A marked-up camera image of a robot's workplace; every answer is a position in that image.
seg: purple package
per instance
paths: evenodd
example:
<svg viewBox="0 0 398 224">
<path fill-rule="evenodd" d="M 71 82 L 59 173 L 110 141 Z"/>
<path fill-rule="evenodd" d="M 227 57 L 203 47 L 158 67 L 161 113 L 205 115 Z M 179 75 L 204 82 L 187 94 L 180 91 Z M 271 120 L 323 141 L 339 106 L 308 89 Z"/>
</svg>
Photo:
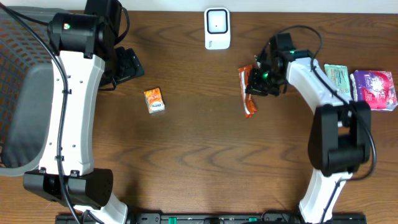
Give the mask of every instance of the purple package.
<svg viewBox="0 0 398 224">
<path fill-rule="evenodd" d="M 366 101 L 377 111 L 392 111 L 398 105 L 391 72 L 357 70 L 350 78 L 354 101 Z"/>
</svg>

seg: orange packet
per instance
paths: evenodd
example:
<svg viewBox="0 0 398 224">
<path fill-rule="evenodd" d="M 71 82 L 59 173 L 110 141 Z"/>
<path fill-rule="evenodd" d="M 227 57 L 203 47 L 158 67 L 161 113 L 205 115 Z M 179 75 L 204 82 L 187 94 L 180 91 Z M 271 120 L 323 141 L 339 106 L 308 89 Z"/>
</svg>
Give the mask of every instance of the orange packet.
<svg viewBox="0 0 398 224">
<path fill-rule="evenodd" d="M 164 110 L 165 107 L 162 99 L 162 94 L 160 93 L 159 88 L 145 91 L 144 94 L 149 113 L 154 113 Z"/>
<path fill-rule="evenodd" d="M 257 112 L 257 108 L 251 98 L 251 94 L 246 94 L 246 87 L 248 86 L 248 79 L 252 69 L 252 65 L 248 65 L 239 69 L 239 80 L 241 82 L 241 93 L 246 118 L 251 118 L 251 116 Z"/>
</svg>

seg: white arm segment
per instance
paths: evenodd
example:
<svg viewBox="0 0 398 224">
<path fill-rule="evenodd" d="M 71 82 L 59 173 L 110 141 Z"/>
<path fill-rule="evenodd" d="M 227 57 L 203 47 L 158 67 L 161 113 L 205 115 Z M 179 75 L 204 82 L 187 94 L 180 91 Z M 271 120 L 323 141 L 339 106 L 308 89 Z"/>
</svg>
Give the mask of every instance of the white arm segment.
<svg viewBox="0 0 398 224">
<path fill-rule="evenodd" d="M 343 103 L 334 97 L 328 89 L 323 86 L 317 76 L 311 71 L 311 58 L 300 58 L 294 62 L 290 62 L 287 67 L 287 81 L 296 87 L 300 94 L 304 97 L 304 100 L 310 106 L 312 112 L 315 112 L 317 106 L 330 104 L 333 106 L 339 106 Z M 319 76 L 330 86 L 332 89 L 337 90 L 336 86 L 329 80 L 326 74 L 319 67 L 318 61 L 314 60 L 314 66 Z M 338 91 L 337 94 L 341 96 L 346 102 L 349 102 L 351 98 L 346 94 Z M 320 223 L 323 210 L 329 201 L 329 198 L 335 188 L 336 182 L 340 179 L 350 179 L 353 174 L 348 172 L 341 172 L 332 174 L 330 177 L 325 177 L 320 170 L 314 169 L 310 185 L 308 186 L 307 193 L 304 198 L 300 201 L 300 212 L 307 223 Z M 332 203 L 325 215 L 324 222 L 332 218 L 331 211 L 337 201 L 337 198 L 345 185 L 345 181 L 340 183 L 340 187 L 337 189 L 335 196 L 333 197 Z"/>
<path fill-rule="evenodd" d="M 98 86 L 104 72 L 105 62 L 93 55 L 83 58 L 83 53 L 61 51 L 57 57 L 68 77 L 69 89 L 62 135 L 62 162 L 65 175 L 78 170 L 80 175 L 94 169 L 92 135 L 95 101 Z M 63 98 L 63 82 L 58 68 L 53 63 L 54 91 L 50 117 L 50 129 L 39 168 L 48 174 L 58 174 L 57 139 Z"/>
<path fill-rule="evenodd" d="M 120 202 L 112 193 L 108 203 L 101 210 L 93 210 L 88 206 L 75 205 L 75 209 L 84 212 L 89 210 L 95 217 L 106 224 L 124 224 L 127 219 L 127 205 Z"/>
</svg>

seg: gray plastic bin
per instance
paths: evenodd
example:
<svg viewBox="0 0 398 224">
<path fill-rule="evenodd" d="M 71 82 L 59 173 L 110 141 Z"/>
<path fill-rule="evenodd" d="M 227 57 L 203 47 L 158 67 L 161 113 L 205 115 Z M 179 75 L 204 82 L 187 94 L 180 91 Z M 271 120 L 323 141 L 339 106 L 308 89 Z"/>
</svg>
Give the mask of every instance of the gray plastic bin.
<svg viewBox="0 0 398 224">
<path fill-rule="evenodd" d="M 44 22 L 62 9 L 11 7 Z M 24 20 L 46 43 L 47 27 Z M 49 129 L 51 58 L 13 18 L 0 10 L 0 175 L 18 176 L 39 165 Z"/>
</svg>

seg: wooden tabletop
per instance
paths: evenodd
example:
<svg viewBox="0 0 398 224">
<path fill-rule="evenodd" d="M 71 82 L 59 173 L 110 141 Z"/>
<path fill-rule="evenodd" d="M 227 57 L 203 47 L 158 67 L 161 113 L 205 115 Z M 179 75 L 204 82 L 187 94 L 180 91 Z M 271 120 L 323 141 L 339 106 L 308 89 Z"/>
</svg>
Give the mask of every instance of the wooden tabletop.
<svg viewBox="0 0 398 224">
<path fill-rule="evenodd" d="M 93 151 L 95 167 L 112 169 L 118 198 L 141 209 L 295 209 L 313 169 L 307 155 L 312 112 L 290 86 L 279 97 L 254 97 L 258 112 L 246 119 L 238 78 L 238 68 L 254 64 L 279 29 L 312 26 L 325 38 L 320 63 L 392 71 L 398 82 L 397 15 L 234 12 L 231 47 L 214 51 L 205 49 L 201 12 L 129 16 L 121 45 L 134 49 L 146 74 L 98 93 Z M 125 27 L 123 21 L 121 32 Z M 318 45 L 304 30 L 292 37 L 298 49 Z M 156 87 L 165 111 L 149 114 L 143 92 Z M 398 222 L 398 113 L 373 112 L 372 122 L 376 171 L 348 183 L 334 211 L 363 212 L 368 223 Z M 24 190 L 22 177 L 0 177 L 0 223 L 53 223 L 59 213 L 68 209 Z"/>
</svg>

